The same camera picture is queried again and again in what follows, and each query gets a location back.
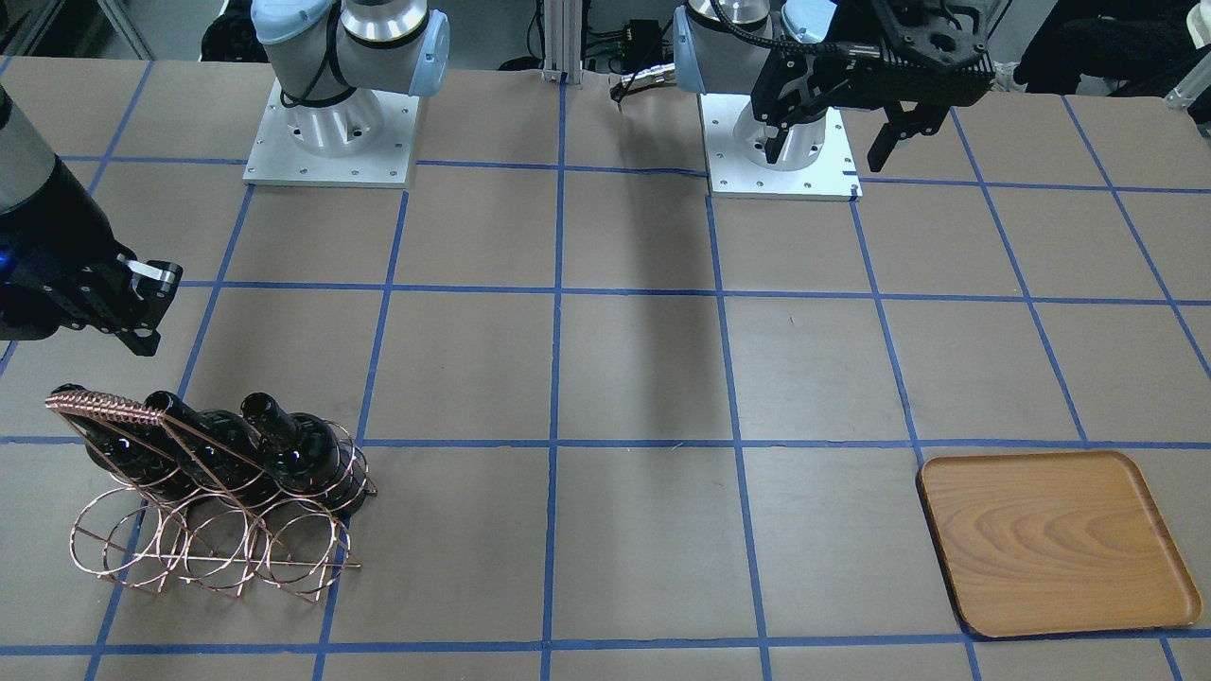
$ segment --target black cable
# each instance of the black cable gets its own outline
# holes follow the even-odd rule
[[[339,17],[340,17],[340,0],[333,0],[332,6],[328,8],[329,34],[335,28],[335,23]],[[311,92],[315,90],[315,86],[320,84],[320,79],[323,78],[323,69],[328,68],[331,58],[332,58],[332,41],[329,40],[328,44],[325,46],[323,58],[320,59],[320,68],[315,71],[315,75],[311,78],[311,82],[308,84],[306,90],[303,91],[303,95],[300,95],[299,97],[294,97],[293,95],[287,95],[286,91],[282,90],[281,93],[277,96],[277,99],[282,103],[283,108],[293,109],[294,107],[304,104],[308,101],[308,97],[311,96]]]
[[[648,59],[652,58],[652,53],[655,51],[655,48],[658,46],[660,46],[664,42],[665,34],[668,33],[668,29],[672,25],[673,25],[673,19],[672,19],[672,17],[670,17],[670,19],[665,23],[665,28],[660,29],[660,39],[659,40],[653,40],[652,45],[648,45],[648,52],[643,56],[643,59],[639,61],[641,64],[648,63]],[[613,88],[610,88],[609,98],[613,99],[614,103],[616,103],[619,105],[619,109],[622,108],[622,99],[626,98],[626,95],[631,91],[631,86],[635,85],[635,79],[638,75],[639,75],[639,71],[637,70],[637,71],[635,71],[635,73],[631,74],[631,79],[627,80],[626,85],[624,85],[621,88],[619,88],[616,86],[613,87]]]
[[[714,10],[716,16],[721,22],[723,22],[723,25],[728,29],[728,32],[753,47],[782,50],[785,52],[796,52],[799,55],[840,55],[845,57],[867,59],[878,59],[882,56],[879,48],[874,45],[862,45],[856,42],[799,42],[797,40],[775,40],[773,38],[754,35],[736,25],[736,22],[731,21],[731,17],[723,11],[723,5],[719,0],[710,0],[710,2],[711,8]]]

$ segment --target metal mounting plate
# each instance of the metal mounting plate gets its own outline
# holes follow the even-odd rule
[[[807,201],[856,201],[862,196],[862,184],[857,179],[840,111],[828,109],[828,136],[814,164],[800,171],[776,171],[745,158],[731,135],[731,127],[748,99],[747,95],[699,96],[712,195]]]
[[[415,165],[419,97],[375,90],[386,124],[378,144],[352,156],[326,158],[311,154],[293,139],[280,93],[281,87],[274,81],[248,165],[243,168],[245,182],[289,187],[409,187]]]

